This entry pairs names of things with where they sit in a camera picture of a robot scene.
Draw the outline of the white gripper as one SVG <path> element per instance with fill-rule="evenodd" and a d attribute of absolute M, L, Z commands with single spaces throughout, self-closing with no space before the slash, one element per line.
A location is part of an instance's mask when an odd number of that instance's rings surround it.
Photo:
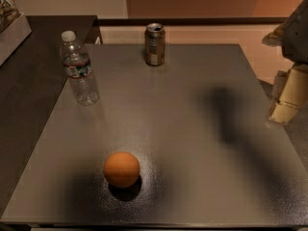
<path fill-rule="evenodd" d="M 293 13 L 263 37 L 267 46 L 280 46 L 284 58 L 294 64 L 288 71 L 279 70 L 271 92 L 268 119 L 289 123 L 308 102 L 308 0 L 302 0 Z"/>

